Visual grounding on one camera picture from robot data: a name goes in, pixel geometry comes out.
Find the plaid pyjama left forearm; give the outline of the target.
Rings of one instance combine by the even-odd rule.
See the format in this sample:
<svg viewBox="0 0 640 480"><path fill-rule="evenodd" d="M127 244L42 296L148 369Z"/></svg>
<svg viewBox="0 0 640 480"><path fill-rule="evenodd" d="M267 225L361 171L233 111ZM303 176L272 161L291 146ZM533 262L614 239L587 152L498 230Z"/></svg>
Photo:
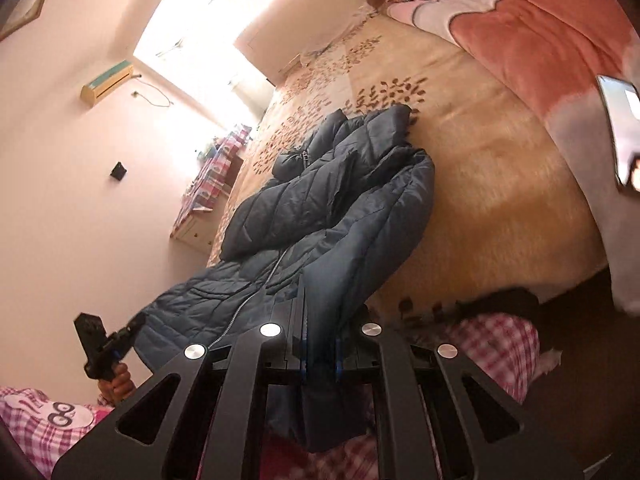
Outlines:
<svg viewBox="0 0 640 480"><path fill-rule="evenodd" d="M1 388L1 419L29 461L46 479L58 460L99 422L112 407L53 401L34 388Z"/></svg>

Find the person's left hand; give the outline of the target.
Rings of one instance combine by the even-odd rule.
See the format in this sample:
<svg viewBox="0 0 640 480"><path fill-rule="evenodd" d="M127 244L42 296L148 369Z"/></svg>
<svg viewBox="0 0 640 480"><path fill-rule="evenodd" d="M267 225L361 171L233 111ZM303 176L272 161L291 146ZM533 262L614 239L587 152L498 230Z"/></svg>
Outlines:
<svg viewBox="0 0 640 480"><path fill-rule="evenodd" d="M98 388L101 403L109 406L119 404L136 391L129 368L123 362L114 365L113 378L111 380L98 380Z"/></svg>

